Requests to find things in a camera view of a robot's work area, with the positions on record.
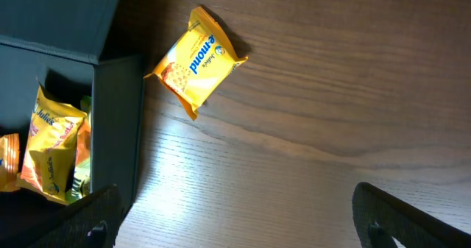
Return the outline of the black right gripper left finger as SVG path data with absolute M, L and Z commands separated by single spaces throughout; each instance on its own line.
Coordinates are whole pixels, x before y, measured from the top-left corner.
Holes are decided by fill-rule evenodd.
M 122 222 L 121 195 L 108 185 L 25 230 L 2 247 L 113 247 Z

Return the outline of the green yellow snack packet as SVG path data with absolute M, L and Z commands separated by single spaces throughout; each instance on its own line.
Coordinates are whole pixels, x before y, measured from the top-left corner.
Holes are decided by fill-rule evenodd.
M 65 197 L 69 203 L 75 202 L 90 193 L 91 187 L 91 102 L 90 96 L 83 96 L 80 101 L 82 111 L 87 115 L 77 132 L 77 151 L 74 177 L 71 189 Z

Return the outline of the yellow orange snack packet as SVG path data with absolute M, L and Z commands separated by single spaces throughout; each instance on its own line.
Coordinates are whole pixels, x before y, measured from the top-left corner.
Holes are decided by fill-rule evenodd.
M 18 190 L 16 180 L 19 172 L 19 156 L 19 134 L 1 136 L 1 192 Z

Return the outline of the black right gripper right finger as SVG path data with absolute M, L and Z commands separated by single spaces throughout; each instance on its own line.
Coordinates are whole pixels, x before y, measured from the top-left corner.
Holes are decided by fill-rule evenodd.
M 361 182 L 355 187 L 353 221 L 362 247 L 469 247 L 470 234 Z

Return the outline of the yellow Julie's peanut butter packet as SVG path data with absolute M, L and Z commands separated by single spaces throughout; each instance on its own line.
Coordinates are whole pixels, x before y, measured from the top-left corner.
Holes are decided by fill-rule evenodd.
M 40 85 L 29 124 L 21 172 L 16 185 L 67 205 L 65 193 L 73 172 L 77 132 L 86 113 L 56 102 Z

